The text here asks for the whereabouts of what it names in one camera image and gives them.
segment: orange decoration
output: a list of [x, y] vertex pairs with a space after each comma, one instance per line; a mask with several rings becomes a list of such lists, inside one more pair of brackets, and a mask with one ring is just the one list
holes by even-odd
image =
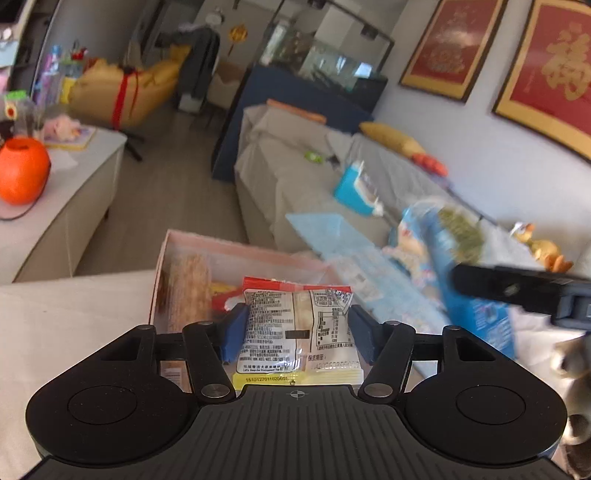
[[11, 205], [37, 200], [49, 178], [51, 161], [42, 143], [11, 138], [0, 150], [0, 198]]
[[425, 171], [428, 171], [429, 173], [434, 173], [440, 177], [447, 177], [449, 174], [447, 167], [443, 163], [426, 153], [415, 153], [411, 159], [419, 167]]

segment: blue snack bag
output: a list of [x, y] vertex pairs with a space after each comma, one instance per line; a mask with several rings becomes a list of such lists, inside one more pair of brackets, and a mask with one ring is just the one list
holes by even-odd
[[437, 275], [437, 285], [450, 322], [474, 333], [509, 358], [515, 358], [513, 328], [505, 303], [460, 295], [449, 274], [458, 263], [482, 261], [486, 237], [480, 224], [469, 214], [436, 202], [419, 202], [409, 207], [403, 222], [426, 246]]

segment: white table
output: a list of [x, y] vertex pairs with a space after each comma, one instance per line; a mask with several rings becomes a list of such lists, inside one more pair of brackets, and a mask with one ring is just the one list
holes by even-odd
[[148, 323], [153, 271], [0, 288], [0, 478], [39, 461], [25, 425], [44, 384], [136, 325]]
[[115, 197], [125, 142], [99, 129], [85, 150], [70, 152], [77, 166], [51, 173], [30, 212], [0, 222], [0, 285], [74, 274]]

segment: framed picture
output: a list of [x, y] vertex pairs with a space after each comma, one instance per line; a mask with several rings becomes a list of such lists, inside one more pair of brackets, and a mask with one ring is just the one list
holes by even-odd
[[535, 0], [494, 112], [591, 161], [591, 8]]
[[440, 0], [401, 85], [465, 102], [507, 0]]

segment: fish tank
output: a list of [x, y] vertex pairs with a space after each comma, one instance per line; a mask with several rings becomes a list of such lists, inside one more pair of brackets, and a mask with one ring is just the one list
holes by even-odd
[[288, 70], [368, 112], [374, 110], [388, 83], [376, 66], [347, 56], [313, 34], [289, 25], [274, 25], [267, 38], [259, 63]]

